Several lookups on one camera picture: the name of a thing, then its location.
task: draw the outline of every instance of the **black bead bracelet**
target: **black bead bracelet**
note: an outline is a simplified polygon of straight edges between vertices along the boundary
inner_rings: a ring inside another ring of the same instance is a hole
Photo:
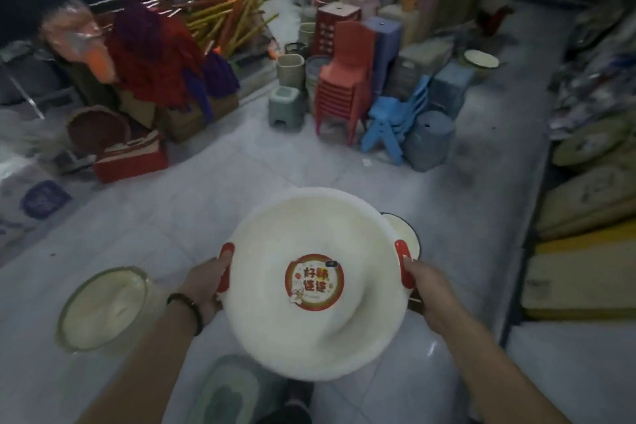
[[[171,293],[168,297],[168,301],[166,305],[169,305],[171,301],[179,300],[179,302],[183,302],[187,305],[187,307],[192,310],[192,313],[195,315],[196,319],[196,333],[195,337],[201,333],[203,330],[203,317],[201,316],[201,312],[198,309],[198,305],[194,303],[194,301],[188,297],[185,293]]]

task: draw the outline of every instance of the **white tile floor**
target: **white tile floor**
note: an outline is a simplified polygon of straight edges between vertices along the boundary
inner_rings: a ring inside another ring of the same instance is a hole
[[[265,9],[284,11],[272,31],[281,42],[295,40],[298,12],[290,1],[273,0]],[[60,308],[79,283],[119,265],[138,265],[156,278],[183,273],[217,254],[255,204],[293,186],[342,189],[408,220],[422,256],[448,273],[466,307],[487,319],[523,230],[531,176],[546,147],[552,102],[544,88],[570,20],[554,10],[518,9],[503,27],[508,44],[499,56],[507,64],[469,91],[449,160],[428,173],[346,147],[339,127],[324,128],[318,138],[310,115],[299,132],[272,129],[266,99],[259,98],[171,147],[176,163],[168,170],[90,191],[91,183],[72,186],[90,197],[0,268],[3,421],[73,421],[120,362],[65,355],[54,345]],[[182,423],[211,362],[236,352],[242,350],[221,314],[195,339],[164,422]],[[443,341],[408,313],[376,362],[317,385],[314,419],[445,423],[462,405],[458,386]]]

